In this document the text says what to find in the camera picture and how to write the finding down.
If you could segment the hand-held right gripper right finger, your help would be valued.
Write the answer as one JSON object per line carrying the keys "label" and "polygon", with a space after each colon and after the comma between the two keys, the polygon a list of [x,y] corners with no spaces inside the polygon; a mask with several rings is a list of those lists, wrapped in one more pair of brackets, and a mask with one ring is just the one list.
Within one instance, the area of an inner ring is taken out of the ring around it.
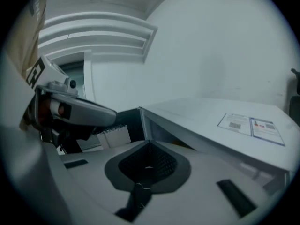
{"label": "hand-held right gripper right finger", "polygon": [[[175,192],[153,195],[140,214],[142,225],[249,225],[269,212],[281,192],[269,195],[255,181],[218,157],[170,143],[161,145],[185,156],[189,179]],[[240,218],[217,182],[231,180],[257,206]]]}

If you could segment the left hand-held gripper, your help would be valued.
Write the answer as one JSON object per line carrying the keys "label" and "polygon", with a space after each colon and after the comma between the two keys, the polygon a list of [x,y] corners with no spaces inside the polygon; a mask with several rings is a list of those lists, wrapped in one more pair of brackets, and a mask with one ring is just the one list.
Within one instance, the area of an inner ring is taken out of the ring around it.
{"label": "left hand-held gripper", "polygon": [[41,140],[64,153],[81,153],[78,140],[87,140],[94,127],[108,127],[117,112],[78,96],[77,83],[59,66],[41,56],[26,76],[35,95],[25,112],[26,121]]}

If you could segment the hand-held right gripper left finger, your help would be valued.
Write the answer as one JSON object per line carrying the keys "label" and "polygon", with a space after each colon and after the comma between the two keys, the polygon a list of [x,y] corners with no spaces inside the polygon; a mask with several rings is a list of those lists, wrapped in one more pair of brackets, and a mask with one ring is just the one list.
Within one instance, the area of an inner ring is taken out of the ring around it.
{"label": "hand-held right gripper left finger", "polygon": [[150,201],[149,142],[62,155],[75,182],[97,205],[132,222]]}

